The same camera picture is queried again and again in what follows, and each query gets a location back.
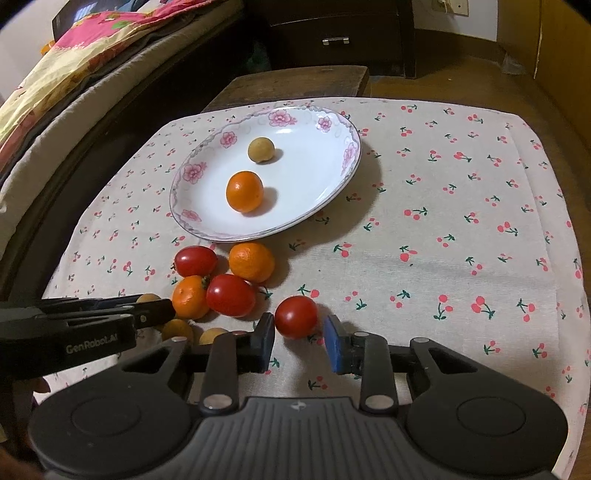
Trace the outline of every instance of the tablecloth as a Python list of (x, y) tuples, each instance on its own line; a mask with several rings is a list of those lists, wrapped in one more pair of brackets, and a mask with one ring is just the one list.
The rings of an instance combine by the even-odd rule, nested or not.
[[(169, 296), (176, 251), (201, 243), (170, 215), (174, 174), (208, 134), (270, 105), (312, 103), (357, 127), (362, 158), (323, 211), (263, 240), (277, 269), (246, 320), (201, 327), (249, 330), (260, 313), (309, 296), (353, 330), (407, 345), (427, 336), (555, 399), (569, 436), (554, 468), (568, 477), (589, 396), (591, 327), (579, 251), (540, 140), (518, 116), (414, 100), (324, 98), (186, 117), (162, 127), (80, 218), (46, 296)], [(233, 148), (244, 148), (236, 145)], [(225, 256), (230, 245), (203, 244)], [(139, 349), (160, 341), (138, 333)], [(47, 377), (53, 391), (117, 356)], [(199, 394), (199, 382), (191, 400)], [(410, 402), (403, 377), (401, 401)], [(359, 379), (330, 372), (322, 335), (277, 336), (269, 370), (241, 376), (241, 395), (359, 395)]]

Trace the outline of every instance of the pink flower pattern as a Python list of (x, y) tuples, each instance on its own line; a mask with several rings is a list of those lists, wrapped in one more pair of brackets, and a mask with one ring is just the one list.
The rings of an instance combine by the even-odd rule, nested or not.
[(329, 117), (321, 116), (318, 119), (318, 124), (316, 125), (316, 128), (318, 128), (318, 130), (322, 130), (324, 133), (327, 133), (330, 131), (331, 125), (332, 125), (332, 121), (330, 120)]
[(272, 127), (287, 127), (296, 123), (297, 119), (287, 113), (287, 110), (275, 110), (269, 113), (269, 125)]
[(220, 143), (224, 148), (230, 148), (238, 141), (238, 137), (234, 132), (224, 132), (220, 138)]
[(201, 177), (203, 177), (203, 172), (207, 168), (207, 164), (202, 161), (200, 163), (188, 163), (183, 167), (183, 180), (191, 183), (196, 184)]
[(193, 222), (200, 222), (201, 221), (201, 218), (199, 217), (199, 215), (197, 215), (197, 213), (192, 210), (183, 210), (181, 215), (184, 216), (185, 218), (188, 218), (189, 220), (191, 220)]
[(345, 173), (351, 161), (355, 158), (357, 154), (358, 146), (355, 142), (351, 142), (347, 148), (345, 148), (345, 152), (343, 153), (343, 169), (341, 171), (341, 175)]

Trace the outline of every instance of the mattress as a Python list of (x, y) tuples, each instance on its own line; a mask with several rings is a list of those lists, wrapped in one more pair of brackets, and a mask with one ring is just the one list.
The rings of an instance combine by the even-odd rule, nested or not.
[(242, 0), (226, 0), (146, 46), (85, 90), (38, 134), (0, 187), (0, 258), (33, 200), (91, 128), (165, 61), (222, 28), (242, 10)]

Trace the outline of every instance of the red tomato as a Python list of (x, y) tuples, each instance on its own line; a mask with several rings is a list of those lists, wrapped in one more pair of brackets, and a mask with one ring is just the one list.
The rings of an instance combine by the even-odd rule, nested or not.
[(185, 247), (174, 256), (174, 269), (181, 277), (210, 275), (217, 265), (217, 255), (213, 250), (200, 245)]
[(205, 299), (209, 308), (229, 317), (248, 315), (256, 303), (252, 286), (240, 277), (229, 273), (213, 277), (207, 288)]
[(317, 322), (316, 303), (303, 295), (283, 300), (275, 311), (275, 327), (286, 338), (298, 339), (311, 335)]

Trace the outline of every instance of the wooden floor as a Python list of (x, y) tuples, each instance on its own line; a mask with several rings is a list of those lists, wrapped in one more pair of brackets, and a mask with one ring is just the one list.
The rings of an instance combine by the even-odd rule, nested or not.
[[(417, 80), (372, 77), (364, 96), (437, 100), (515, 113), (538, 134), (564, 193), (579, 242), (583, 266), (591, 269), (591, 192), (579, 184), (580, 169), (591, 168), (591, 154), (570, 124), (532, 78), (503, 74), (489, 60), (424, 58)], [(591, 291), (591, 274), (585, 276)], [(591, 478), (591, 415), (570, 480)]]

